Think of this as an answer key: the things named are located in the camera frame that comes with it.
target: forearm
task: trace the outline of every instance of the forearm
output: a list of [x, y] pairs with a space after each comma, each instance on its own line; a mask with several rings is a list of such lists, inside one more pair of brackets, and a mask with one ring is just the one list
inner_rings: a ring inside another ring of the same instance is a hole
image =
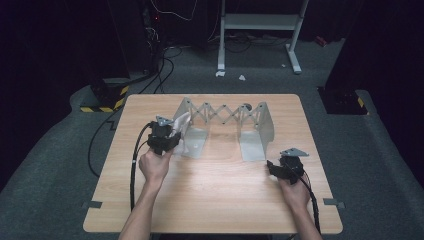
[[149, 239], [153, 205], [159, 190], [160, 185], [158, 184], [144, 184], [140, 197], [128, 217], [119, 239]]
[[321, 234], [306, 208], [292, 209], [292, 214], [297, 231], [302, 240], [322, 240]]

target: human hand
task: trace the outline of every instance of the human hand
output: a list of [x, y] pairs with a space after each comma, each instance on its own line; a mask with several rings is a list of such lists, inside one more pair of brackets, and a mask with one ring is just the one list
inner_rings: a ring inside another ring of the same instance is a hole
[[291, 185], [289, 180], [278, 178], [281, 190], [286, 204], [292, 211], [305, 210], [310, 200], [310, 194], [302, 181], [298, 180], [295, 184]]
[[146, 184], [160, 187], [169, 170], [169, 161], [174, 149], [165, 152], [164, 155], [157, 155], [152, 148], [141, 155], [139, 168], [146, 178]]

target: white metal stand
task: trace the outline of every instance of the white metal stand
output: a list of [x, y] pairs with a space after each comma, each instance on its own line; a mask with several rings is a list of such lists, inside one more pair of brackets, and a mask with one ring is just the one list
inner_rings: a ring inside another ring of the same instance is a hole
[[293, 66], [295, 74], [302, 72], [297, 61], [294, 48], [305, 17], [306, 8], [309, 0], [303, 0], [299, 14], [280, 15], [280, 14], [226, 14], [225, 0], [222, 0], [221, 8], [221, 33], [218, 52], [218, 74], [225, 74], [225, 30], [226, 29], [253, 29], [253, 30], [291, 30], [293, 36], [290, 44], [286, 44], [287, 53]]

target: human arm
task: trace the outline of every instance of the human arm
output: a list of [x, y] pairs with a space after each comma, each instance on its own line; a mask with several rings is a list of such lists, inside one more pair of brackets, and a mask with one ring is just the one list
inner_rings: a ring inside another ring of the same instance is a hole
[[170, 150], [160, 156], [155, 154], [153, 149], [149, 149], [140, 157], [139, 167], [146, 182], [119, 239], [149, 239], [153, 205], [168, 173], [172, 152], [173, 150]]
[[302, 240], [322, 240], [309, 215], [307, 205], [310, 200], [309, 191], [301, 181], [291, 185], [288, 180], [278, 179], [284, 199], [293, 215], [296, 229]]

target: table top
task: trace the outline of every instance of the table top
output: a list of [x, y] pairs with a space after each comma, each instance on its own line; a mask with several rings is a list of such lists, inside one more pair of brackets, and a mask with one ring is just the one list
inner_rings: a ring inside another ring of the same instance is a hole
[[[274, 123], [274, 140], [266, 157], [278, 164], [282, 150], [297, 148], [317, 198], [323, 234], [343, 229], [311, 131], [298, 96], [293, 94], [172, 94], [128, 97], [84, 222], [87, 232], [120, 232], [130, 214], [130, 169], [140, 130], [156, 115], [172, 118], [184, 97], [199, 106], [226, 104], [237, 109], [266, 102]], [[269, 175], [266, 161], [243, 161], [234, 124], [211, 122], [201, 157], [171, 158], [170, 170], [155, 202], [152, 232], [158, 233], [294, 233], [296, 228], [277, 179]], [[143, 146], [141, 153], [147, 150]], [[144, 177], [137, 168], [135, 196]]]

